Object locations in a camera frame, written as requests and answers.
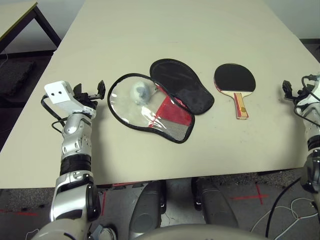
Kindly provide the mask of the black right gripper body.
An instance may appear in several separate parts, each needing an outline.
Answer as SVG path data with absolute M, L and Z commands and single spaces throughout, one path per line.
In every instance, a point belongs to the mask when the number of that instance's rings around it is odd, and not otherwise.
M 298 90 L 297 96 L 294 96 L 292 91 L 284 92 L 284 99 L 292 102 L 299 102 L 304 98 L 304 91 Z

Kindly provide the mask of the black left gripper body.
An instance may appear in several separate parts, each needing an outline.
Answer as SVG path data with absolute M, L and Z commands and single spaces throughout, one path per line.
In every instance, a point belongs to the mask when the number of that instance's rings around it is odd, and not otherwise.
M 98 105 L 97 100 L 104 99 L 104 92 L 98 92 L 97 94 L 93 94 L 93 95 L 88 95 L 87 92 L 76 92 L 74 94 L 74 98 L 86 107 L 96 108 Z

